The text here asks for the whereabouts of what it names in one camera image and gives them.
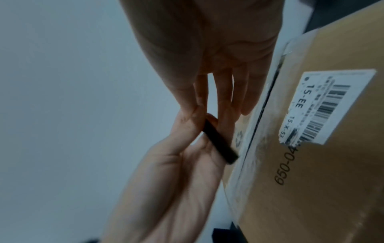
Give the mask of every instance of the cardboard box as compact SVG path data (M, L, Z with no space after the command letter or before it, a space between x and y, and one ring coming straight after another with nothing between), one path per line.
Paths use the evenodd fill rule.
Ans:
M384 242L384 1L292 41L283 59L246 156L224 174L235 223L249 243ZM279 142L304 72L361 69L376 74L325 144Z

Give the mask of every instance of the hand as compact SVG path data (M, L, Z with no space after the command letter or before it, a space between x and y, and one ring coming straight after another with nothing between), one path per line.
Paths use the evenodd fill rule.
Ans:
M208 73L215 77L219 119L223 101L232 102L237 118L252 111L269 70L284 0L120 1L145 55L185 114L207 95Z
M206 111L177 115L171 134L154 145L139 164L116 206L102 243L192 243L205 225L225 161L201 133ZM234 114L210 122L230 143Z

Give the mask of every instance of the label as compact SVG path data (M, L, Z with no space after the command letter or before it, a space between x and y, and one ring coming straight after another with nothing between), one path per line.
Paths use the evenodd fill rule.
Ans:
M304 72L279 131L279 141L323 145L365 86L374 69Z

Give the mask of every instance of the barcode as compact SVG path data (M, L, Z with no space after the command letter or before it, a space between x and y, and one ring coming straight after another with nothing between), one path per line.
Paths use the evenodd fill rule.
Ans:
M343 99L344 95L347 93L350 87L350 85L337 84L332 86L332 89L325 96L320 107L312 117L312 120L304 129L303 134L299 138L300 142L313 141L316 138L317 134L319 134L321 128L323 128L325 122L327 122L332 112Z

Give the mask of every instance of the plain background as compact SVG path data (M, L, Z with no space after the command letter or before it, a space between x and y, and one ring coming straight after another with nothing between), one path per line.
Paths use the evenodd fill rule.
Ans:
M284 13L276 48L311 8L287 0ZM0 242L99 237L178 105L117 0L2 0L0 33ZM208 103L216 114L212 77ZM199 242L230 222L220 188Z

